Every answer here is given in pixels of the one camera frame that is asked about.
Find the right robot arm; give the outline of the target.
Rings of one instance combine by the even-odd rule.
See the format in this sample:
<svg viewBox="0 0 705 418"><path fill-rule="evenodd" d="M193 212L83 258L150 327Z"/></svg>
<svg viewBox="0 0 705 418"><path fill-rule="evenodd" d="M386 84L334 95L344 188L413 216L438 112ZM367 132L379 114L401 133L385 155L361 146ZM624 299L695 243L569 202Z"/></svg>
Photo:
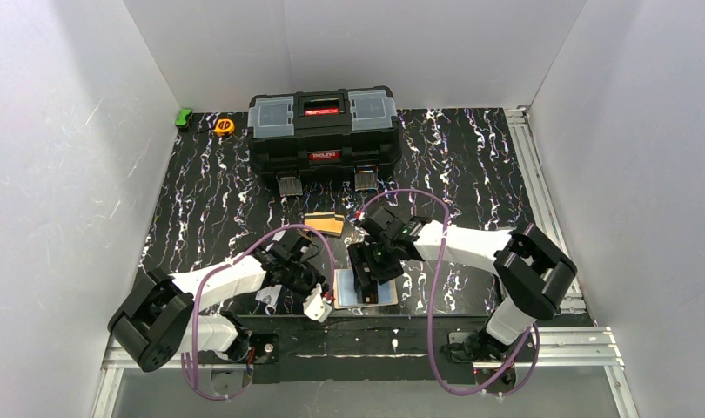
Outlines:
<svg viewBox="0 0 705 418"><path fill-rule="evenodd" d="M485 231L445 226L427 217L404 221L386 207L359 223L365 237L347 247L359 299L378 298L377 287L403 273L403 262L451 262L499 278L507 292L482 334L514 343L537 320L551 320L578 273L575 263L535 224Z"/></svg>

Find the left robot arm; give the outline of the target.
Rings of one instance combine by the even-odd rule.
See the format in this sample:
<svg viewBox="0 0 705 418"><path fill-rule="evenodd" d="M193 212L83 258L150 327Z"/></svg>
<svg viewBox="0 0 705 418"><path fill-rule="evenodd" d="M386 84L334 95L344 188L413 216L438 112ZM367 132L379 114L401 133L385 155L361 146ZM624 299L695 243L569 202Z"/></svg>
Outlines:
<svg viewBox="0 0 705 418"><path fill-rule="evenodd" d="M232 317L204 310L281 286L302 298L304 316L325 321L332 312L330 286L304 258L317 235L309 226L282 226L228 261L184 273L153 269L136 278L107 330L144 372L177 354L201 351L242 361L251 349L251 331Z"/></svg>

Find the tan card holder with sleeves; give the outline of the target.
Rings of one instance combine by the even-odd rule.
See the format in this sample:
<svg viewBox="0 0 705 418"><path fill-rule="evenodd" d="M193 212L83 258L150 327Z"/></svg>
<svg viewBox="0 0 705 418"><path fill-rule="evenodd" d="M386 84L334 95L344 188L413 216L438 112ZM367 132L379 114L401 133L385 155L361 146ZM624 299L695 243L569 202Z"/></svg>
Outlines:
<svg viewBox="0 0 705 418"><path fill-rule="evenodd" d="M333 305L336 309L386 307L399 302L394 280L383 284L369 283L356 289L354 279L353 270L350 268L335 272Z"/></svg>

